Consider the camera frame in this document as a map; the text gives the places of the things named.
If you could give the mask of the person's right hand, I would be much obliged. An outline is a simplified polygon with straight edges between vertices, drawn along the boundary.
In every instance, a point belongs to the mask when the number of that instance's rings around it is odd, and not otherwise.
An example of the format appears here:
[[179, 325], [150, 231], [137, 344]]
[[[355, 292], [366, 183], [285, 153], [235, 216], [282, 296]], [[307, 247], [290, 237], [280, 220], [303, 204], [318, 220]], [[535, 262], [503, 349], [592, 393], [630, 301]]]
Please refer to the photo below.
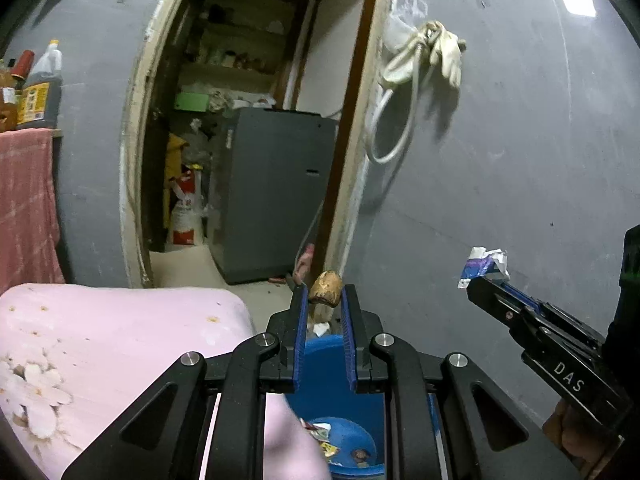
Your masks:
[[598, 429], [590, 418], [559, 400], [542, 425], [544, 435], [578, 469], [583, 479], [595, 479], [622, 447], [624, 439]]

